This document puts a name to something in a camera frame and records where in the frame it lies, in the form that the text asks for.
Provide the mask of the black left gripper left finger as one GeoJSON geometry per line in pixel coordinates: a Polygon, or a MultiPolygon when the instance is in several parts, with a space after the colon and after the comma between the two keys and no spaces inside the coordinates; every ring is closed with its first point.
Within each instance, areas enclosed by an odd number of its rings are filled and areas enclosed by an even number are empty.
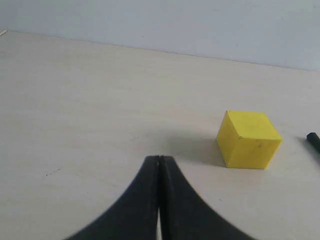
{"type": "Polygon", "coordinates": [[[69,240],[155,240],[159,157],[144,159],[137,175],[107,211],[69,240]]]}

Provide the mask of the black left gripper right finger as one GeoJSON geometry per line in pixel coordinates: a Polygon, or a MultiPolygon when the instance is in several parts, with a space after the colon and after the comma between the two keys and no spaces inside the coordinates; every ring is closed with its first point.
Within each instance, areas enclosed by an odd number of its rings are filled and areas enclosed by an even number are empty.
{"type": "Polygon", "coordinates": [[[175,159],[159,157],[159,216],[164,240],[252,240],[214,211],[189,184],[175,159]]]}

